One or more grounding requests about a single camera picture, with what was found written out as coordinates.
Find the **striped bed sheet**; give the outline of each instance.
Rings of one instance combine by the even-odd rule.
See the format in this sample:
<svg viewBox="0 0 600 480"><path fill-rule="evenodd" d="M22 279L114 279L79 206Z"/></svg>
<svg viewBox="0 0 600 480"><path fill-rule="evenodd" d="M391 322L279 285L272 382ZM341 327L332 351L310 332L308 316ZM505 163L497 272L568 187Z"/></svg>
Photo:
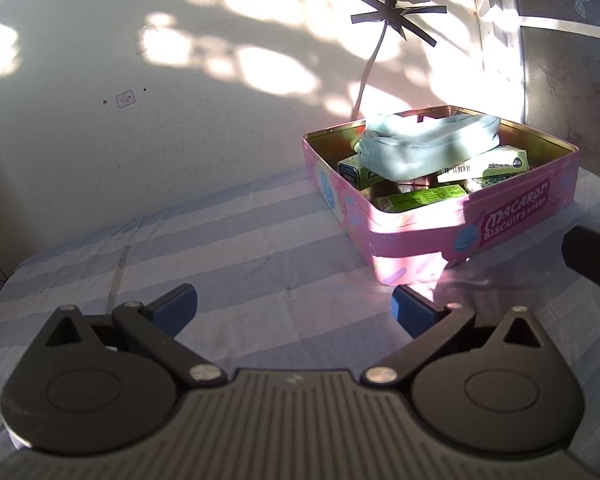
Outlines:
<svg viewBox="0 0 600 480"><path fill-rule="evenodd" d="M562 236L600 231L600 178L580 170L576 203L414 288L471 305L498 322L525 304L586 394L573 453L600 474L600 289L565 268ZM181 283L198 313L177 339L221 365L348 368L354 376L411 338L392 319L392 288L376 282L306 170L213 194L24 261L0 292L0 390L50 313L145 303ZM0 462L14 452L0 422Z"/></svg>

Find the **white cable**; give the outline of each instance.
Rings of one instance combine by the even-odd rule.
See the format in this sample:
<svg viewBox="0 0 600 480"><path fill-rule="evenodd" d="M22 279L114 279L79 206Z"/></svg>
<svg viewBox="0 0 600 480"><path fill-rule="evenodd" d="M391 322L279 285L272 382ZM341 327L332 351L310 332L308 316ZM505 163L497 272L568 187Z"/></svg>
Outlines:
<svg viewBox="0 0 600 480"><path fill-rule="evenodd" d="M362 92L365 91L366 80L369 79L369 74L371 73L371 67L374 65L374 61L376 60L376 56L378 55L378 51L380 50L380 46L382 45L382 40L384 40L384 34L386 33L387 22L384 22L384 27L382 27L382 34L380 34L380 40L376 45L376 49L373 54L369 58L369 61L366 62L366 66L364 72L362 73L362 77L360 78L360 90L358 91L358 98L356 102L353 104L353 108L351 109L351 117L350 121L355 121L358 118L358 114L360 113L360 103L362 102Z"/></svg>

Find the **sticker on wall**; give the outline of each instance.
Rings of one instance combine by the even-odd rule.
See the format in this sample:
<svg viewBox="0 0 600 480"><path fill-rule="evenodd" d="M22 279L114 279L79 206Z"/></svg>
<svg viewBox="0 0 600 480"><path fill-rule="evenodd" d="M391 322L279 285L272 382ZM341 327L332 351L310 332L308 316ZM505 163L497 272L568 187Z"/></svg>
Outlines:
<svg viewBox="0 0 600 480"><path fill-rule="evenodd" d="M122 92L122 94L116 95L116 102L118 103L118 108L124 108L135 103L136 96L133 91L127 90L126 92Z"/></svg>

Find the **green medicine box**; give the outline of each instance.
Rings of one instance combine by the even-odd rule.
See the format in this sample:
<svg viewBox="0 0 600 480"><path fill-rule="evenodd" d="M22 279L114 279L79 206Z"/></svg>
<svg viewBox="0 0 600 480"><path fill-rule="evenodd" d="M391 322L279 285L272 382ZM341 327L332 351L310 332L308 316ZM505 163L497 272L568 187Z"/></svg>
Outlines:
<svg viewBox="0 0 600 480"><path fill-rule="evenodd" d="M338 163L338 173L358 191L382 182L384 177L374 173L360 164L358 154L345 158Z"/></svg>
<svg viewBox="0 0 600 480"><path fill-rule="evenodd" d="M417 189L409 193L381 196L376 199L376 207L385 213L402 213L417 207L465 195L466 191L461 186L452 184L451 186Z"/></svg>
<svg viewBox="0 0 600 480"><path fill-rule="evenodd" d="M525 171L529 171L525 150L513 146L499 146L476 155L462 164L438 172L438 182L455 182Z"/></svg>

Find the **barcode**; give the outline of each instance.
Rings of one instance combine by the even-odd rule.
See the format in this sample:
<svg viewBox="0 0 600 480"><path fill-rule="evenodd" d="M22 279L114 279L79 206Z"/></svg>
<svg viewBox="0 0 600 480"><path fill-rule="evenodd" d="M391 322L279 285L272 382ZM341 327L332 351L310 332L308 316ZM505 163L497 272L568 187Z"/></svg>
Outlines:
<svg viewBox="0 0 600 480"><path fill-rule="evenodd" d="M467 171L471 171L471 166L468 164L463 164L462 166L456 166L455 168L451 168L451 173L466 173Z"/></svg>

